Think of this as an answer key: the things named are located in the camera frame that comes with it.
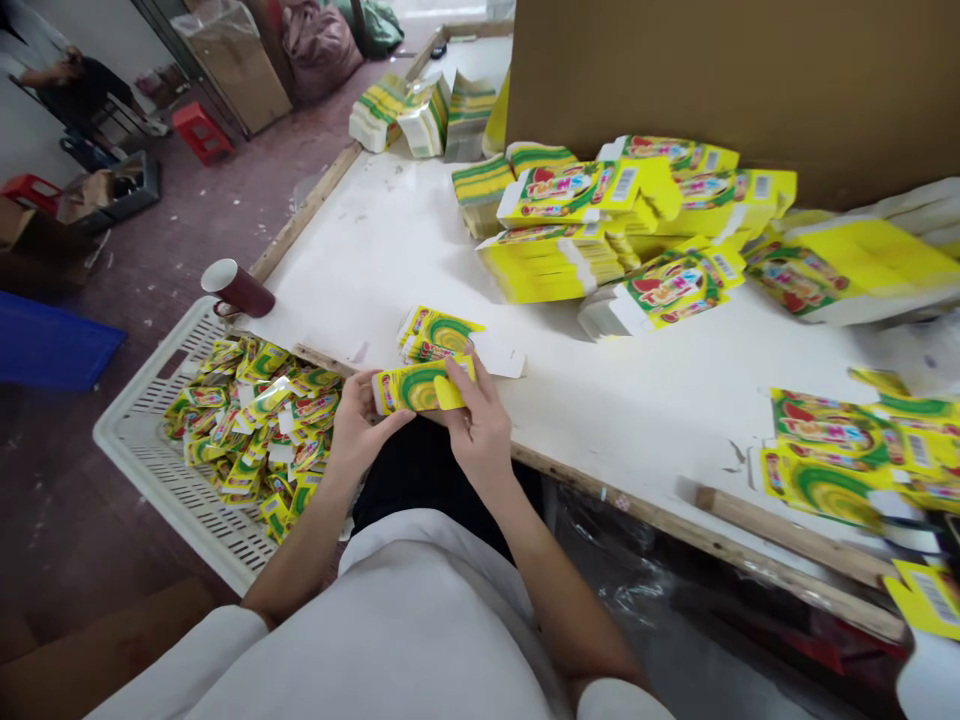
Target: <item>wall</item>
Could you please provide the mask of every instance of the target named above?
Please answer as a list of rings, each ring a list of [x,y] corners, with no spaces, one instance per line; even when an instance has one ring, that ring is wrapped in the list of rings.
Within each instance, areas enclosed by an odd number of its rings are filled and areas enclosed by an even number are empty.
[[[133,86],[141,73],[173,61],[129,0],[32,0],[81,51]],[[140,98],[143,106],[152,109]],[[63,126],[7,79],[0,78],[0,183],[33,173],[63,185],[81,172],[58,141]]]

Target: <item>black pants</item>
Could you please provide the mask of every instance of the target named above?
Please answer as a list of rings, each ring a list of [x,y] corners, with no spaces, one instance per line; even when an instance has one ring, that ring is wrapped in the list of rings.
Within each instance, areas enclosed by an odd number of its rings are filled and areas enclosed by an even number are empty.
[[[93,116],[107,101],[107,93],[131,107],[133,90],[103,63],[83,58],[83,75],[64,85],[39,88],[37,96],[64,125],[88,139],[100,132]]]
[[[540,473],[517,462],[513,471],[542,517]],[[439,510],[513,563],[503,533],[453,457],[449,432],[422,417],[391,437],[371,466],[353,508],[353,534],[387,515],[412,508]]]

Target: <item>blue plastic bin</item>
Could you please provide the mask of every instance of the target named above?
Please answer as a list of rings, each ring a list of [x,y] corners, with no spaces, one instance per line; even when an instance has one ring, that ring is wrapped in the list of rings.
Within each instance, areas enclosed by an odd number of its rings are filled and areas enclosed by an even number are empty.
[[[0,382],[89,390],[127,334],[0,292]]]

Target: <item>table surface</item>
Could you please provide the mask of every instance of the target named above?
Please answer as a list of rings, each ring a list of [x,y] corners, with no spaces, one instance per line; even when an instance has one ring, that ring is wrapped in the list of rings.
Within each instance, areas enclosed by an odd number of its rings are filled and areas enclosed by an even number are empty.
[[[439,68],[452,83],[459,67],[499,85],[510,42],[451,44],[425,74]],[[696,487],[889,556],[878,538],[764,495],[749,462],[773,435],[768,388],[876,398],[847,376],[875,366],[869,329],[804,325],[748,282],[731,303],[674,327],[594,344],[577,323],[578,301],[497,297],[459,215],[450,180],[459,167],[414,160],[402,140],[362,153],[268,278],[274,311],[240,326],[288,349],[390,368],[401,364],[396,334],[411,307],[484,324],[527,354],[526,377],[497,381],[514,440],[597,479],[608,500],[628,493],[819,578],[819,565],[697,509]]]

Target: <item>red mug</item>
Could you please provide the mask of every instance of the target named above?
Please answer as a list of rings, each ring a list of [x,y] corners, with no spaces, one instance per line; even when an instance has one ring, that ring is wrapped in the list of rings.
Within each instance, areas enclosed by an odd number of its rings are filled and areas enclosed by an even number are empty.
[[[217,303],[213,311],[220,317],[229,317],[238,312],[250,317],[263,317],[273,310],[277,298],[250,273],[237,265],[236,260],[217,260],[208,267],[200,278],[200,287],[204,292],[216,295],[223,302]],[[233,309],[221,307],[224,304]]]

